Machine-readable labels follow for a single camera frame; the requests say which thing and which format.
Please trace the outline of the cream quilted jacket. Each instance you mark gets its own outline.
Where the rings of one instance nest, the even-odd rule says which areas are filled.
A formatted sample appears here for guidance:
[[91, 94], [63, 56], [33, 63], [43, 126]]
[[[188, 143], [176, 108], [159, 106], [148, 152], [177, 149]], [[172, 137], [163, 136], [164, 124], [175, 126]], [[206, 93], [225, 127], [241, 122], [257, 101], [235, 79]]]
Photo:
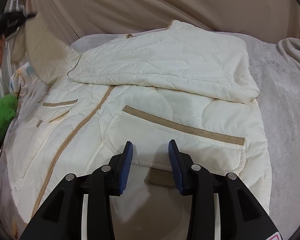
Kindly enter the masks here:
[[6, 142], [23, 222], [67, 173], [93, 171], [127, 141], [136, 148], [134, 165], [168, 171], [173, 139], [210, 172], [239, 175], [268, 209], [268, 142], [242, 39], [173, 21], [79, 53], [32, 22], [25, 50], [49, 91], [35, 105], [21, 98]]

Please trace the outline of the beige draped curtain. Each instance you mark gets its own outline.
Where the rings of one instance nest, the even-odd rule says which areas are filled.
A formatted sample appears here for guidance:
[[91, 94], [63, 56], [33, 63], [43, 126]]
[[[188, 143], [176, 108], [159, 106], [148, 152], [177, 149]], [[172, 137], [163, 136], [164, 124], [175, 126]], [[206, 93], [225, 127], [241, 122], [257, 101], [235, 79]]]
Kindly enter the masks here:
[[89, 34], [132, 34], [180, 20], [206, 30], [243, 33], [264, 42], [300, 39], [296, 0], [26, 0], [66, 43]]

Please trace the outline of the green plush pillow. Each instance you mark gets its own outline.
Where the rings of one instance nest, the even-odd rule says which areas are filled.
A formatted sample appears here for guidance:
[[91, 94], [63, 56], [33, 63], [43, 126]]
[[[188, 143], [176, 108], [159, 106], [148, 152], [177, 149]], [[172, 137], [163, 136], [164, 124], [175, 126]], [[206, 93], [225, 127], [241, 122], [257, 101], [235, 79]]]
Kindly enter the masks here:
[[7, 129], [16, 115], [17, 97], [9, 94], [0, 99], [0, 144], [3, 142]]

